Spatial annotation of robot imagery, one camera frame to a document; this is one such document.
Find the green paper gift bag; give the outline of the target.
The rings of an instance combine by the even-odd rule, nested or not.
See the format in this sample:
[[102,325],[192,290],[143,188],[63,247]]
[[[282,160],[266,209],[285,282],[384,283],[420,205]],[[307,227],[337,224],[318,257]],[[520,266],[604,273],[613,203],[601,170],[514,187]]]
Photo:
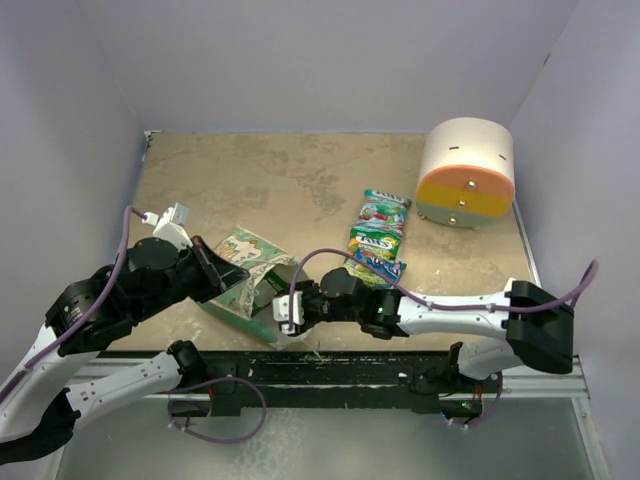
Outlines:
[[216,338],[211,350],[283,351],[309,349],[319,356],[320,340],[306,333],[289,337],[273,319],[272,302],[288,294],[298,267],[296,258],[265,238],[240,226],[220,241],[214,252],[224,260],[248,271],[221,296],[199,307],[212,319]]

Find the green yellow candy packet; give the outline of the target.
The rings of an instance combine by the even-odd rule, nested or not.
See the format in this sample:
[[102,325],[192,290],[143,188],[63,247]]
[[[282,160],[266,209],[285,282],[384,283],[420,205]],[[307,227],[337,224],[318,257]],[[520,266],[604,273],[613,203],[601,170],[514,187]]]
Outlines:
[[401,239],[393,233],[353,227],[350,231],[348,252],[354,255],[357,250],[361,250],[385,260],[395,260],[400,246]]

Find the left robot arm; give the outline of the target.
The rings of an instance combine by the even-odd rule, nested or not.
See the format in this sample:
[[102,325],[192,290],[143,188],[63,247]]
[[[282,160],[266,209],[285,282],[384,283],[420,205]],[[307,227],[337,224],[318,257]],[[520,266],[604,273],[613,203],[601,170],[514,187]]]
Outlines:
[[1,388],[1,462],[48,456],[90,421],[146,395],[194,392],[208,377],[195,345],[175,341],[137,367],[72,384],[113,342],[169,307],[206,303],[248,279],[198,236],[179,249],[144,238],[90,278],[69,285],[45,315],[21,365]]

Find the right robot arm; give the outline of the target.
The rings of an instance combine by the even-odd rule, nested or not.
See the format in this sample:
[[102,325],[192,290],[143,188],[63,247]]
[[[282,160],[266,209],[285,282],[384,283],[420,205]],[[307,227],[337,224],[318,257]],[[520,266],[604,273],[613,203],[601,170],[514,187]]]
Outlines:
[[574,310],[537,285],[513,280],[480,296],[427,296],[374,289],[346,269],[303,282],[288,295],[283,331],[298,335],[319,323],[355,322],[381,340],[432,333],[474,335],[451,349],[446,383],[467,391],[494,373],[526,366],[556,375],[573,370]]

